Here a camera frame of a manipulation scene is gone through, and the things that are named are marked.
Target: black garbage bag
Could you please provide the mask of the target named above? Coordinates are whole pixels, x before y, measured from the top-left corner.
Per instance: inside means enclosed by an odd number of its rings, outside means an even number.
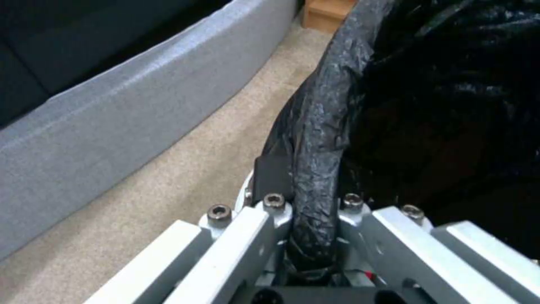
[[[293,281],[334,274],[349,192],[540,257],[539,55],[540,0],[359,1],[262,152],[292,162]]]

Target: bolt head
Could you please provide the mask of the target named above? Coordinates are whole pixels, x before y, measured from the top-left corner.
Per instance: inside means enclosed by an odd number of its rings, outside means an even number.
[[[425,217],[424,211],[414,205],[403,205],[401,212],[419,225],[422,224],[422,220]]]
[[[213,226],[227,226],[232,221],[232,211],[227,205],[217,204],[208,209],[206,217]]]
[[[343,197],[343,206],[345,210],[360,212],[363,205],[364,200],[356,193],[347,193]]]
[[[283,211],[285,209],[285,198],[279,193],[268,193],[262,200],[265,211]]]

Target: gray fabric panel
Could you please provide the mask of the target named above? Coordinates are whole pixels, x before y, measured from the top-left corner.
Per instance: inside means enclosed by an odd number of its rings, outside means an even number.
[[[0,260],[223,105],[269,58],[295,12],[296,0],[235,0],[2,130]]]

